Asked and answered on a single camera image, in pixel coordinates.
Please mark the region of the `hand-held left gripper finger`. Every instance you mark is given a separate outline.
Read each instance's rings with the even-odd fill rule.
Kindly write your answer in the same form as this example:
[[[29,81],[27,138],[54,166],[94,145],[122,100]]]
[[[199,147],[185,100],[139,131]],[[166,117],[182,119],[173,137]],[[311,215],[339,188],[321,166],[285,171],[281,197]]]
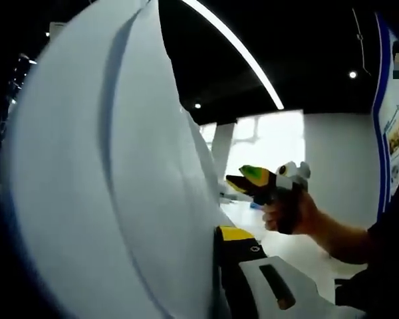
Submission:
[[[215,229],[215,265],[232,318],[365,318],[323,298],[314,281],[280,257],[268,257],[243,229]]]

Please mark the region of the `person's right hand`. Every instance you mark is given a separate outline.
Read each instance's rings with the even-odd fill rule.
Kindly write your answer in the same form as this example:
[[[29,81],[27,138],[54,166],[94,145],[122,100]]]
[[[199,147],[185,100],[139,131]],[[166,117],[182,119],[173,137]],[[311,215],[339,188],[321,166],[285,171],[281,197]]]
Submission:
[[[319,209],[313,198],[306,191],[299,195],[295,203],[297,204],[295,209],[293,208],[294,205],[287,200],[281,201],[277,199],[270,205],[264,205],[261,210],[266,230],[276,231],[285,235],[311,235],[315,228],[314,222],[320,213]],[[290,233],[282,232],[279,227],[281,220],[291,211],[297,212],[296,223]]]

